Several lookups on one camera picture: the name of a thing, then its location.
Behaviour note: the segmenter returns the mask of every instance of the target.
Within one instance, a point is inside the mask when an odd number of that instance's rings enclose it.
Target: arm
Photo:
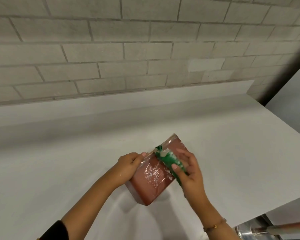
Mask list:
[[[83,240],[111,193],[130,180],[146,153],[129,153],[99,178],[82,198],[61,219],[69,240]],[[43,235],[42,240],[52,236]]]
[[[176,164],[172,165],[174,172],[179,176],[182,189],[190,206],[198,215],[204,228],[212,228],[207,231],[210,240],[240,240],[232,228],[223,221],[219,212],[210,203],[205,191],[202,173],[196,157],[187,151],[178,149],[187,158],[187,176]]]

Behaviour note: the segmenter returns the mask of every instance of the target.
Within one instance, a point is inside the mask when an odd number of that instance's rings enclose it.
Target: plastic container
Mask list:
[[[182,160],[184,155],[178,153],[176,149],[187,150],[176,134],[173,134],[161,145],[164,150],[170,149],[179,160]],[[148,206],[174,180],[169,169],[158,160],[154,152],[151,152],[144,158],[132,179],[126,182],[126,186],[136,202]]]

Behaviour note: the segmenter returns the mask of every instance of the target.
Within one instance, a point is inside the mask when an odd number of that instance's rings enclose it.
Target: person's right hand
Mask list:
[[[177,151],[185,156],[184,158],[188,164],[186,170],[189,176],[187,176],[176,164],[172,164],[172,169],[180,178],[184,196],[188,200],[190,206],[196,214],[200,214],[200,211],[203,210],[202,205],[205,202],[209,202],[209,200],[204,191],[204,181],[198,161],[196,157],[188,151],[181,149],[177,149]]]

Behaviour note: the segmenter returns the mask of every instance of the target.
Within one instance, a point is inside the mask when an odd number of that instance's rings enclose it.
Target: gold bracelet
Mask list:
[[[227,222],[227,220],[225,218],[222,218],[222,220],[218,223],[218,225],[221,225],[224,222]],[[208,227],[208,228],[204,227],[203,230],[204,230],[204,232],[210,232],[210,231],[216,229],[217,227],[218,227],[217,225],[214,225],[214,226]]]

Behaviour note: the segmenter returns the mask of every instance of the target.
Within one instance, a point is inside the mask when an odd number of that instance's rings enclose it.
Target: tile wall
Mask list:
[[[255,79],[300,59],[300,0],[0,0],[0,105]]]

